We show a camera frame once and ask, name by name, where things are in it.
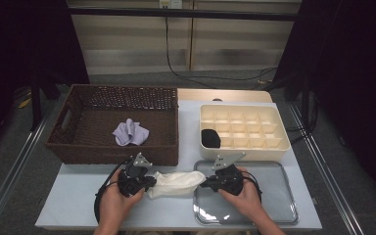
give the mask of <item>purple cloth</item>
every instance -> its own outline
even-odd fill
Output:
[[[121,122],[118,125],[113,135],[120,146],[128,144],[141,145],[148,139],[149,130],[140,126],[140,122],[133,122],[132,119],[128,118],[126,123]]]

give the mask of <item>gray floor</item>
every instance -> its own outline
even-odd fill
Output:
[[[218,89],[260,89],[258,86],[260,70],[236,71],[198,71],[182,72],[184,75],[224,76],[230,79],[210,77],[178,78],[171,72],[136,73],[121,75],[92,75],[92,83],[118,85],[147,85],[147,86],[176,86],[187,88],[218,88]],[[274,75],[274,71],[264,75],[261,80],[267,81]],[[47,126],[54,123],[66,98],[68,88],[60,86],[63,91],[58,101],[43,101],[44,109],[50,109]],[[283,90],[271,92],[286,127],[296,126],[289,109],[289,103],[283,99]],[[9,114],[0,133],[0,186],[11,170],[23,144],[30,134],[31,108],[30,105],[17,109],[18,102]],[[48,150],[43,142],[50,134],[50,127],[44,128],[41,138],[35,148],[31,150],[28,161],[15,184],[0,215],[0,234],[91,234],[91,231],[48,231],[34,226],[35,220],[45,203],[58,173],[61,162],[54,156],[48,158]],[[289,132],[290,139],[299,136],[299,132]],[[363,171],[356,161],[351,148],[340,142],[340,134],[334,128],[328,117],[320,109],[317,126],[313,137],[316,140],[323,157],[328,163],[337,184],[351,205],[364,234],[376,234],[376,184]],[[343,221],[336,203],[316,164],[307,148],[306,142],[301,140],[293,145],[309,193],[315,202],[315,208],[323,226],[319,231],[288,232],[288,234],[351,234]]]

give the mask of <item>floor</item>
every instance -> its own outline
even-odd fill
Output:
[[[181,71],[180,76],[176,76],[172,72],[144,72],[91,75],[90,80],[99,84],[259,90],[274,73],[275,70],[268,73],[261,70]],[[58,101],[42,99],[48,126],[54,123],[69,90],[63,85],[59,89],[62,96]],[[275,89],[270,94],[285,127],[296,127],[291,107],[299,110],[300,99],[286,102],[282,89]],[[49,231],[34,226],[61,162],[57,158],[44,157],[48,150],[43,142],[49,136],[50,128],[39,129],[40,138],[34,139],[37,132],[29,131],[31,106],[18,109],[22,100],[21,97],[14,101],[0,130],[0,234],[91,234],[92,231]],[[299,131],[288,134],[291,140],[301,135]],[[321,108],[312,137],[322,162],[319,163],[314,156],[316,153],[309,150],[308,139],[297,141],[293,149],[323,229],[288,231],[288,234],[376,234],[376,184],[359,166],[351,148],[343,145],[339,131]],[[25,149],[25,142],[35,147]]]

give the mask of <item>white plastic tray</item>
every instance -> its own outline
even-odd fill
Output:
[[[244,152],[247,156],[241,161],[279,162],[291,148],[279,112],[273,107],[203,105],[200,133],[203,129],[215,130],[221,140],[219,149],[207,148],[200,141],[202,157],[207,160]]]

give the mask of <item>dark curtain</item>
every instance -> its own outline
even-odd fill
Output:
[[[0,123],[32,77],[49,99],[57,83],[89,83],[67,3],[0,0]]]

